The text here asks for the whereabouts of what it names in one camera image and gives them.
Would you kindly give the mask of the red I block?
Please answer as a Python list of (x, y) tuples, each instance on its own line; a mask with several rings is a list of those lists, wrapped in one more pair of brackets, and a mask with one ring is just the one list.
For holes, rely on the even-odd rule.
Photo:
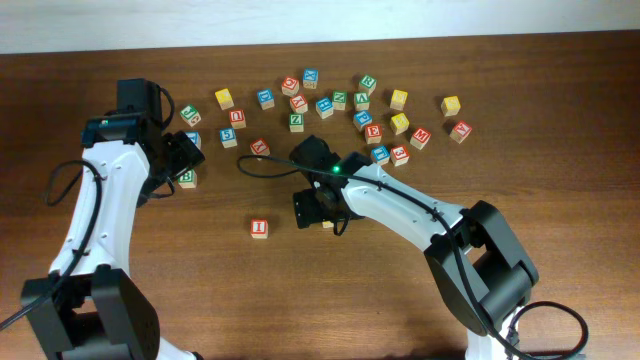
[(252, 219), (250, 235), (254, 239), (267, 239), (269, 236), (269, 224), (266, 219)]

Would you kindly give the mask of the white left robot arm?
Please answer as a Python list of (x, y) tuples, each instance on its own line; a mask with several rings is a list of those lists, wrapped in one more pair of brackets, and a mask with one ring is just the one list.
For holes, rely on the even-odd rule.
[(171, 97), (143, 79), (117, 83), (117, 106), (87, 121), (74, 177), (80, 190), (65, 241), (44, 278), (25, 282), (20, 315), (49, 359), (196, 359), (161, 335), (130, 277), (136, 210), (205, 159), (185, 132), (167, 132)]

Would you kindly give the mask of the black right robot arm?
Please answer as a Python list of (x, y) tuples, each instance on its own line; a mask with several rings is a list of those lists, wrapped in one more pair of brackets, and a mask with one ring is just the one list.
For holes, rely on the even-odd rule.
[(539, 274), (497, 208), (438, 201), (360, 153), (340, 158), (316, 136), (289, 158), (310, 184), (293, 196), (299, 228), (331, 222), (341, 235), (349, 221), (370, 218), (391, 229), (425, 255), (445, 305), (467, 329), (466, 358), (506, 358), (490, 332), (507, 334)]

